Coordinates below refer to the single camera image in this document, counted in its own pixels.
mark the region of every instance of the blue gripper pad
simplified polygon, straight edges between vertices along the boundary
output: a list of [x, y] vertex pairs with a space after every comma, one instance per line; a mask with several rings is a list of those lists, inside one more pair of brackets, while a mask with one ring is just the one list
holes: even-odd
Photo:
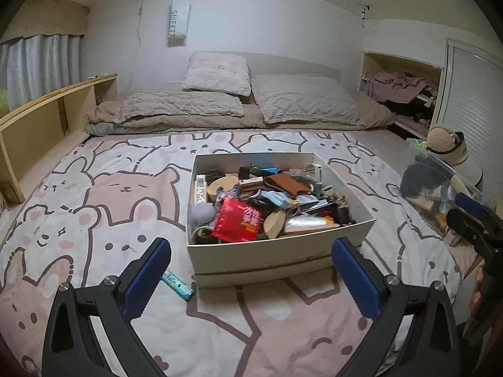
[[362, 316], [376, 322], [382, 313], [379, 291], [341, 240], [335, 240], [332, 245], [332, 262]]
[[125, 318], [141, 316], [170, 261], [171, 246], [163, 239], [124, 293], [122, 315]]
[[461, 207], [469, 214], [472, 214], [478, 220], [482, 220], [487, 215], [485, 207], [478, 202], [472, 200], [466, 194], [459, 193], [456, 195], [456, 205]]

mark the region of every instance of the white cardboard box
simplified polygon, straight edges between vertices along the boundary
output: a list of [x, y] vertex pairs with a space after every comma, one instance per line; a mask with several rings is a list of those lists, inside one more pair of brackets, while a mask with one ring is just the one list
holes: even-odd
[[[191, 217], [194, 182], [197, 174], [218, 169], [238, 172], [241, 166], [257, 164], [280, 169], [303, 169], [308, 163], [321, 166], [321, 181], [333, 185], [348, 201], [355, 225], [317, 233], [264, 241], [232, 244], [194, 245]], [[225, 287], [271, 281], [332, 266], [331, 247], [335, 239], [347, 237], [360, 246], [374, 225], [375, 218], [359, 197], [324, 161], [314, 153], [232, 153], [198, 155], [192, 169], [187, 211], [187, 242], [198, 287]]]

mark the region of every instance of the gray pom-pom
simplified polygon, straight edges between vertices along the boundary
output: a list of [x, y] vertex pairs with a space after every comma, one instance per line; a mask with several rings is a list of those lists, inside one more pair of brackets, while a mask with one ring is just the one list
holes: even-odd
[[213, 221], [215, 215], [215, 207], [209, 202], [196, 202], [192, 205], [192, 220], [196, 228]]

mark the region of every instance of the pink clothes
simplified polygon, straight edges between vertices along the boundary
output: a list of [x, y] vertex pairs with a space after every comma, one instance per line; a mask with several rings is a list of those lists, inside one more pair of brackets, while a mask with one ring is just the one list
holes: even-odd
[[424, 88], [431, 85], [425, 78], [382, 71], [367, 83], [365, 93], [377, 102], [391, 100], [397, 103], [409, 103]]

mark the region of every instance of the green tube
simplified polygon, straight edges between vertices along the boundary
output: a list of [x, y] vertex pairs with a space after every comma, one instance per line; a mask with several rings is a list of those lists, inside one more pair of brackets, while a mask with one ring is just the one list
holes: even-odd
[[166, 270], [164, 275], [161, 276], [161, 279], [185, 301], [189, 301], [191, 297], [196, 294], [195, 290], [193, 290], [190, 286], [187, 286], [187, 284], [168, 270]]

